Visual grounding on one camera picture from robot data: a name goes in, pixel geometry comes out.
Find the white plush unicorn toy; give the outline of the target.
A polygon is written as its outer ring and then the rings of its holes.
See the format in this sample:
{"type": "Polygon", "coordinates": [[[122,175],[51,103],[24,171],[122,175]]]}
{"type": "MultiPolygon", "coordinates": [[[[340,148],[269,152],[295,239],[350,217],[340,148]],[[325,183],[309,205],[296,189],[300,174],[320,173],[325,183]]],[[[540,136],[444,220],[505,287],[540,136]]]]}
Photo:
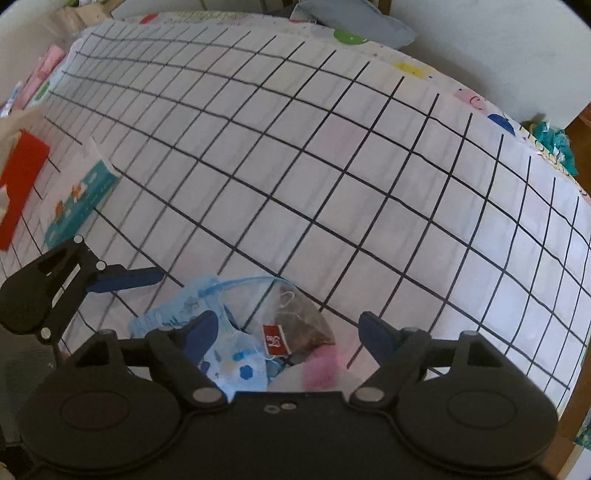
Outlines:
{"type": "Polygon", "coordinates": [[[360,387],[361,379],[339,364],[339,349],[324,345],[300,364],[291,366],[270,382],[267,391],[279,393],[341,392],[346,398],[360,387]]]}

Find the tea bag with red tag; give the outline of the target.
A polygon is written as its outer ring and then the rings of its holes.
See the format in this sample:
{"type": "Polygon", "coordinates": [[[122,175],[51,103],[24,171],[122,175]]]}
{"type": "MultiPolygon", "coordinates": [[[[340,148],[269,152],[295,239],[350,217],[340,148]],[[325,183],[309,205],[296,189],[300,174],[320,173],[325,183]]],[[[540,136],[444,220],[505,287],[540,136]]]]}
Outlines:
{"type": "Polygon", "coordinates": [[[315,304],[293,285],[274,281],[259,313],[266,355],[303,361],[315,349],[335,346],[335,335],[315,304]]]}

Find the red tin box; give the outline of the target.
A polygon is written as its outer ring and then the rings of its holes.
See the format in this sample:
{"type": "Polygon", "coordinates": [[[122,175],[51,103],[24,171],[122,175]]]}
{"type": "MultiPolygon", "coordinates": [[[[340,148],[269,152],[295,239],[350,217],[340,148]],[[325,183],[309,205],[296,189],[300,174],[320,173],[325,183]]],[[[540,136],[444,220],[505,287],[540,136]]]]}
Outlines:
{"type": "Polygon", "coordinates": [[[7,188],[8,208],[0,229],[1,250],[7,251],[29,194],[49,155],[50,147],[27,131],[22,131],[1,175],[7,188]]]}

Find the checkered tablecloth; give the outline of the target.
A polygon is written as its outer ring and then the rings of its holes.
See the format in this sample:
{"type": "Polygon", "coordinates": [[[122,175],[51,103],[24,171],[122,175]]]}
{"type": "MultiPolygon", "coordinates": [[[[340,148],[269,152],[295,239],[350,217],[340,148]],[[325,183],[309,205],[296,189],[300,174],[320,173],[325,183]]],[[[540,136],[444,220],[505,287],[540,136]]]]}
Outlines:
{"type": "Polygon", "coordinates": [[[65,346],[124,331],[197,276],[271,274],[311,297],[356,376],[375,368],[356,337],[372,311],[439,338],[477,330],[566,406],[589,344],[590,207],[502,119],[327,37],[259,26],[107,21],[71,52],[1,273],[41,253],[41,201],[91,139],[119,181],[82,235],[165,277],[86,299],[65,346]]]}

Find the teal tissue pack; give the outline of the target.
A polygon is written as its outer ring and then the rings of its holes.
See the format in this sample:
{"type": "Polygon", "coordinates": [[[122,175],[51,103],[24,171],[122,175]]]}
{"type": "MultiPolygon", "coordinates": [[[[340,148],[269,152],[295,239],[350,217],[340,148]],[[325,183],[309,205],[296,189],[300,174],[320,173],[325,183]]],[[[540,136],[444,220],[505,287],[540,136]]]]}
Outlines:
{"type": "Polygon", "coordinates": [[[40,207],[44,245],[55,248],[74,237],[119,180],[93,137],[80,146],[50,184],[40,207]]]}

